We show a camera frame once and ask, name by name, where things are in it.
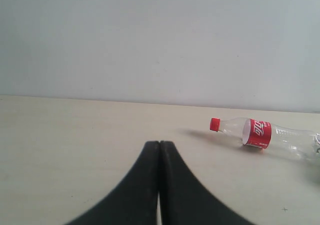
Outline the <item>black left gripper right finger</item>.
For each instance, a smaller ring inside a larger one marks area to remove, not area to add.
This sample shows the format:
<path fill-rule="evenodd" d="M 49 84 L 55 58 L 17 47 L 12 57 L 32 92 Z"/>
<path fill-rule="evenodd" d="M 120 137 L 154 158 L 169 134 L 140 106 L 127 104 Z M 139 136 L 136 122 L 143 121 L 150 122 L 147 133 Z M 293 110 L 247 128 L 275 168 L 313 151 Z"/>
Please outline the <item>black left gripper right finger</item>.
<path fill-rule="evenodd" d="M 158 193 L 163 225 L 251 225 L 208 191 L 175 144 L 160 142 Z"/>

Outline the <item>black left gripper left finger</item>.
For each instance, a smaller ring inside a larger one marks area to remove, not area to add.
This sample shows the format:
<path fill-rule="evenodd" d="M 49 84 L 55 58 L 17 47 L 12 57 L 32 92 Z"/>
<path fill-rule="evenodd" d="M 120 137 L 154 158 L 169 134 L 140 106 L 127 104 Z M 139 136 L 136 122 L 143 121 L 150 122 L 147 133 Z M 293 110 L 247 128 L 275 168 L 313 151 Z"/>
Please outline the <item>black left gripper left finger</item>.
<path fill-rule="evenodd" d="M 148 141 L 126 176 L 70 225 L 156 225 L 160 143 Z"/>

